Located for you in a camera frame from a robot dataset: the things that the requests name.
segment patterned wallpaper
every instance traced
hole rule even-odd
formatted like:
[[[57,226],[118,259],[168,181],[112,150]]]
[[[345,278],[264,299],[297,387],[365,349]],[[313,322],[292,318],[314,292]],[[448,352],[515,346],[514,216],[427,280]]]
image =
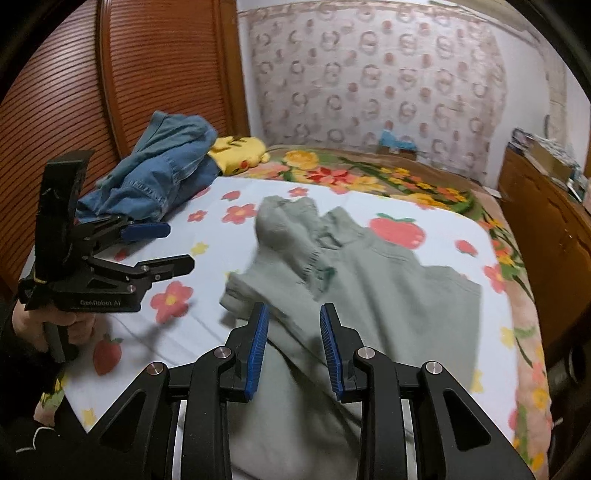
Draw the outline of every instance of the patterned wallpaper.
[[[265,141],[372,151],[383,129],[426,162],[483,180],[506,98],[495,37],[475,17],[399,2],[246,13]]]

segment metal pivot screw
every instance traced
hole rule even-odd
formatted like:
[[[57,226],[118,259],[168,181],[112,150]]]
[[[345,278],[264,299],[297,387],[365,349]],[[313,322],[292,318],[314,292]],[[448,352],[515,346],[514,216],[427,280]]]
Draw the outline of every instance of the metal pivot screw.
[[[232,354],[232,350],[227,346],[219,346],[213,351],[213,354],[216,358],[228,358]]]
[[[357,355],[365,359],[373,358],[375,357],[375,350],[368,346],[364,346],[357,350]]]
[[[425,368],[427,369],[427,372],[433,375],[439,375],[443,372],[443,367],[439,362],[427,362]]]
[[[153,362],[146,367],[148,375],[159,375],[164,370],[164,364],[161,362]]]

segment human hand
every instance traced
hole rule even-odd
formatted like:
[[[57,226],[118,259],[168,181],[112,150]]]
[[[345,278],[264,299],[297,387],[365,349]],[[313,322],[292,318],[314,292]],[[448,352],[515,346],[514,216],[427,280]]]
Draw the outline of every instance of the human hand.
[[[45,322],[67,326],[68,341],[72,345],[82,345],[92,335],[95,314],[62,312],[53,305],[25,311],[25,306],[20,301],[17,302],[12,311],[12,327],[17,337],[30,343],[40,352],[47,352],[49,349],[43,332],[43,323]]]

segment wooden cabinet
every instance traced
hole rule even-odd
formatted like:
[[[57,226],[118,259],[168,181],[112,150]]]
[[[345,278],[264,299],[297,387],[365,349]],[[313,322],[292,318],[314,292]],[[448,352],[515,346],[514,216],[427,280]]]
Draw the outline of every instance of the wooden cabinet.
[[[509,149],[499,191],[527,269],[542,342],[550,348],[591,303],[591,216]]]

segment wooden furniture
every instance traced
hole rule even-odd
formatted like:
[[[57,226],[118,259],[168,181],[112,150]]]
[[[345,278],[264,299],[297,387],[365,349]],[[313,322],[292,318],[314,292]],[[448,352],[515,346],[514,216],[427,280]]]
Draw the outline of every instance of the wooden furniture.
[[[155,110],[248,135],[235,0],[87,0],[0,104],[0,294],[34,241],[45,162],[93,149],[83,193],[127,156]]]
[[[542,343],[551,349],[591,302],[591,216],[510,149],[498,189],[527,269]]]

